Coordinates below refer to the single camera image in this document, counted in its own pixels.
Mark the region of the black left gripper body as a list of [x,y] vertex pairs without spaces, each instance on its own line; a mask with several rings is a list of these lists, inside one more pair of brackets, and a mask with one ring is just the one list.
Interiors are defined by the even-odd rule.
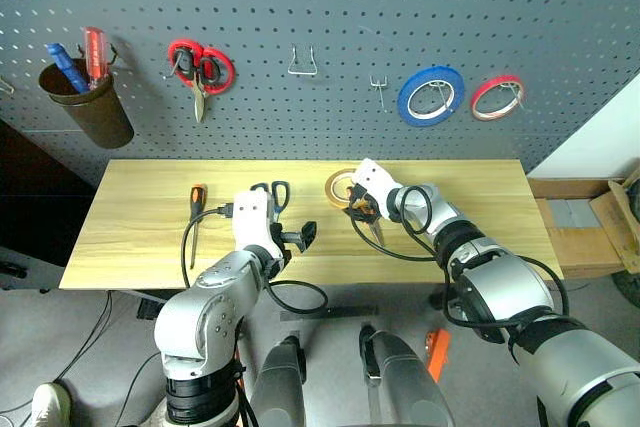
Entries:
[[284,232],[282,224],[279,222],[279,215],[284,210],[281,206],[275,206],[270,223],[271,238],[275,244],[280,248],[283,259],[290,261],[292,258],[292,252],[287,248],[287,245],[295,245],[297,248],[301,247],[301,237],[297,232]]

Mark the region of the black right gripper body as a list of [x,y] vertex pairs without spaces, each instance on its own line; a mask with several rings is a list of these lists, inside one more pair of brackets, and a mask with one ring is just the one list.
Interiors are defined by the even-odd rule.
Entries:
[[360,188],[351,187],[349,189],[349,199],[355,198],[354,221],[363,223],[375,223],[380,218],[378,205],[373,197]]

